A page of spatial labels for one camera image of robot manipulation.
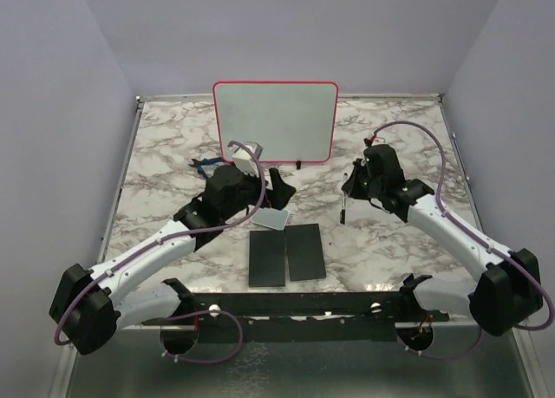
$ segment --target robotic arm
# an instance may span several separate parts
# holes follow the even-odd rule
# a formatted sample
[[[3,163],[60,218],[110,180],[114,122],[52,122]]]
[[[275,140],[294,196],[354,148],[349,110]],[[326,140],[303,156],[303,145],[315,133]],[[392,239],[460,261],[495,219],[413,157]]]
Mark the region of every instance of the robotic arm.
[[[491,240],[450,212],[432,188],[419,179],[405,179],[392,147],[365,142],[364,158],[353,162],[342,190],[374,207],[378,206],[372,200],[379,200],[383,210],[438,241],[473,277],[474,282],[446,282],[430,276],[407,281],[424,310],[470,316],[485,332],[501,336],[541,309],[543,297],[536,284],[517,269],[523,268],[539,285],[538,260],[533,254],[526,249],[515,252]]]
[[[239,145],[233,165],[218,167],[206,180],[205,191],[179,209],[158,232],[129,251],[88,270],[79,264],[62,275],[49,314],[83,355],[105,344],[117,329],[157,317],[171,316],[191,293],[177,280],[152,290],[137,285],[179,258],[197,251],[231,227],[225,222],[248,206],[281,210],[295,188],[270,168],[271,190],[251,160],[262,148]],[[254,209],[240,221],[247,220]]]

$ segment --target wall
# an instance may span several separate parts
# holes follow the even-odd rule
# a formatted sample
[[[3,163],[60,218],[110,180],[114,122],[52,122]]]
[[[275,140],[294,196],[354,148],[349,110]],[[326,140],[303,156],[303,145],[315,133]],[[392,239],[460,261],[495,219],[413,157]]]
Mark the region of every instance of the wall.
[[[555,296],[553,21],[553,0],[499,0],[445,102],[485,229],[529,247]],[[555,373],[554,335],[533,335],[545,374]]]
[[[42,397],[50,301],[95,260],[134,96],[83,0],[0,0],[0,38],[0,389]]]
[[[225,78],[445,92],[497,0],[87,0],[137,95]]]

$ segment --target marble table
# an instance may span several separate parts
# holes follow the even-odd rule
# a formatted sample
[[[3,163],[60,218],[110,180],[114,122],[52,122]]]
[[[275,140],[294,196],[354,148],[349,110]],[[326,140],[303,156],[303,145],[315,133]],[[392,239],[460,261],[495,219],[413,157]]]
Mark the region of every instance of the marble table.
[[[431,129],[447,153],[444,200],[474,223],[467,192],[434,101],[340,100],[331,159],[322,165],[279,166],[284,180],[297,188],[288,210],[289,224],[320,225],[328,276],[292,283],[269,292],[394,290],[409,274],[432,274],[450,280],[469,279],[466,270],[427,235],[396,216],[363,201],[349,200],[347,223],[339,224],[343,173],[362,155],[362,139],[388,121],[411,120]],[[397,151],[405,175],[432,187],[440,157],[434,143],[412,127],[392,127],[380,135]],[[106,260],[158,231],[204,180],[188,166],[191,158],[219,155],[213,102],[150,101],[145,103],[108,242]],[[170,277],[193,292],[247,292],[248,236],[253,223],[235,227],[194,254],[150,277],[139,288]]]

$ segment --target blue tool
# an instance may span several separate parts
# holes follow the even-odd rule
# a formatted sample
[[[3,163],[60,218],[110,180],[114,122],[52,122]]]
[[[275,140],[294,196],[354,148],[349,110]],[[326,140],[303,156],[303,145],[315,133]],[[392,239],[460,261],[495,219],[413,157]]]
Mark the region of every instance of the blue tool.
[[[204,158],[203,160],[197,160],[196,158],[193,158],[191,161],[192,163],[189,164],[189,166],[196,168],[197,173],[202,175],[205,179],[208,179],[208,174],[202,166],[211,166],[213,164],[218,164],[219,162],[224,162],[224,159],[222,157]]]

